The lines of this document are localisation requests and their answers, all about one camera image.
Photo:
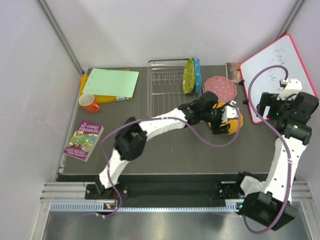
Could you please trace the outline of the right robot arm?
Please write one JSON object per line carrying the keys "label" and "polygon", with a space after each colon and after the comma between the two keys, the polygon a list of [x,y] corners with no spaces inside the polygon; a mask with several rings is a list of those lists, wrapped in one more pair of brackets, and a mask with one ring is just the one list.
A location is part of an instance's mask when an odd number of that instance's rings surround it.
{"label": "right robot arm", "polygon": [[292,184],[312,136],[307,122],[318,106],[319,99],[306,92],[292,93],[284,99],[277,94],[262,94],[256,111],[263,115],[269,107],[267,118],[275,121],[272,130],[277,134],[271,167],[265,182],[244,171],[233,185],[234,194],[244,198],[239,215],[265,227],[254,234],[276,231],[296,217],[298,210],[291,205]]}

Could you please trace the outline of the blue polka dot plate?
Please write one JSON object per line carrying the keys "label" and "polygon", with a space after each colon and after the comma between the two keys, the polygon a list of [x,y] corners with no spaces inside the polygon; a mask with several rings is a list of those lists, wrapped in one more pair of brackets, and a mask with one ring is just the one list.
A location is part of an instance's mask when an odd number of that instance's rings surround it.
{"label": "blue polka dot plate", "polygon": [[194,72],[195,72],[195,87],[194,92],[198,93],[201,90],[201,65],[200,60],[196,57],[193,58]]}

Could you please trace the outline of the orange polka dot plate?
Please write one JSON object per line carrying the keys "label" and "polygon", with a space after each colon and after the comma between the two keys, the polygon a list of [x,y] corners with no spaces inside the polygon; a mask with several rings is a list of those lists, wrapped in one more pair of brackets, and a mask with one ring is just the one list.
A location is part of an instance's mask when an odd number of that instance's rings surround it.
{"label": "orange polka dot plate", "polygon": [[239,112],[239,117],[236,116],[233,118],[228,118],[225,122],[215,126],[212,126],[212,124],[209,122],[208,126],[214,135],[232,135],[238,131],[238,127],[241,128],[244,124],[243,115],[241,112]]}

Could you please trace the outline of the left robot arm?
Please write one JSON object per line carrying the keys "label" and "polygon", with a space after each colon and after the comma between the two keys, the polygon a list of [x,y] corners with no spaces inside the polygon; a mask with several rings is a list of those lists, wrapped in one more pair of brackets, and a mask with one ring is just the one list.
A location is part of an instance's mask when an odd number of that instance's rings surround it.
{"label": "left robot arm", "polygon": [[199,99],[184,103],[162,115],[137,120],[130,117],[123,126],[109,133],[115,136],[111,156],[107,156],[104,170],[95,178],[96,192],[109,198],[126,165],[144,151],[146,142],[172,130],[190,128],[204,121],[210,124],[213,134],[229,131],[228,120],[237,117],[235,102],[220,103],[213,92],[205,92]]}

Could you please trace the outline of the green polka dot plate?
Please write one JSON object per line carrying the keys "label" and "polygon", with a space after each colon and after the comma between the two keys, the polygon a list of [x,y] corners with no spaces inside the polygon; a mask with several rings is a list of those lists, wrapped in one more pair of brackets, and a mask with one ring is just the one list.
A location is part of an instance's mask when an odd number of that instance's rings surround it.
{"label": "green polka dot plate", "polygon": [[182,77],[182,89],[184,94],[191,93],[196,84],[194,60],[189,58],[185,64]]}

